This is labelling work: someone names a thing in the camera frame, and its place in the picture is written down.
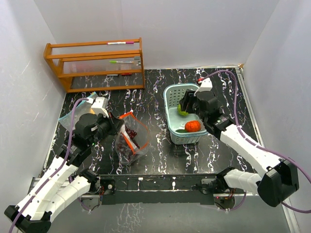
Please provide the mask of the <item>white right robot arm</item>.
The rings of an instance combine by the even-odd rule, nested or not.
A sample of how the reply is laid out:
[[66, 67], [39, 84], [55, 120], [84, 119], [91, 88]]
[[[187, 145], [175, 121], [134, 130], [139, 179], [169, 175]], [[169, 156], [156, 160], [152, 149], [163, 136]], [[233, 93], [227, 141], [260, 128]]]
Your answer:
[[232, 188], [258, 194], [269, 206], [276, 207], [299, 189], [297, 167], [265, 151], [252, 138], [244, 134], [232, 118], [223, 114], [219, 102], [211, 91], [186, 90], [179, 102], [181, 110], [196, 114], [206, 131], [241, 155], [255, 173], [228, 167], [216, 179], [203, 187], [229, 192]]

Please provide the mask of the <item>orange pumpkin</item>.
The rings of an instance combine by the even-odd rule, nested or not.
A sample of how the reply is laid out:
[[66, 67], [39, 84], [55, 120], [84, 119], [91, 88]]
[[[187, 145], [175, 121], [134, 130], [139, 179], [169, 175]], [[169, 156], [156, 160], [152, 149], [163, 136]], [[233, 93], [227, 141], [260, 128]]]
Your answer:
[[198, 120], [192, 120], [185, 124], [185, 131], [188, 133], [199, 132], [201, 130], [201, 123]]

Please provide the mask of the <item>purple grapes bunch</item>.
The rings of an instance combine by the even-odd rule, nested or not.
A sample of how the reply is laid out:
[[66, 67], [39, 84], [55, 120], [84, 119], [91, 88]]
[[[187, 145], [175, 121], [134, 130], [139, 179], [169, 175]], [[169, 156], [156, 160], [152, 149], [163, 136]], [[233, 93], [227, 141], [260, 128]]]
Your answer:
[[123, 165], [129, 165], [138, 158], [140, 146], [136, 141], [137, 132], [122, 125], [116, 139], [116, 152]]

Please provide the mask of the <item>orange zip plastic bag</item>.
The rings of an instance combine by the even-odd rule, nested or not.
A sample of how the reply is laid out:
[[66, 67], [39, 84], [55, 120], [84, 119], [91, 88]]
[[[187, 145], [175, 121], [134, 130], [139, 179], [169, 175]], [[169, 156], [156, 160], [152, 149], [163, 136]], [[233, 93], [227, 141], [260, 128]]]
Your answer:
[[115, 149], [119, 162], [128, 166], [147, 154], [150, 134], [148, 128], [133, 115], [133, 112], [120, 116], [120, 119], [123, 120], [123, 125], [116, 136]]

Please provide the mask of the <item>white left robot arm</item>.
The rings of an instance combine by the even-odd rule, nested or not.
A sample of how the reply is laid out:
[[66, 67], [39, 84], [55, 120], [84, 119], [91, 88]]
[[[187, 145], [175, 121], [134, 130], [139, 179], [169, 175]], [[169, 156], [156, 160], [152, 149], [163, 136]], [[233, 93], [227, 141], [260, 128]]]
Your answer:
[[46, 233], [52, 221], [73, 201], [85, 193], [100, 189], [100, 179], [85, 169], [66, 187], [62, 185], [91, 154], [99, 141], [116, 135], [124, 121], [111, 113], [87, 113], [74, 124], [59, 153], [30, 193], [17, 205], [10, 205], [4, 214], [12, 221], [12, 228], [23, 233]]

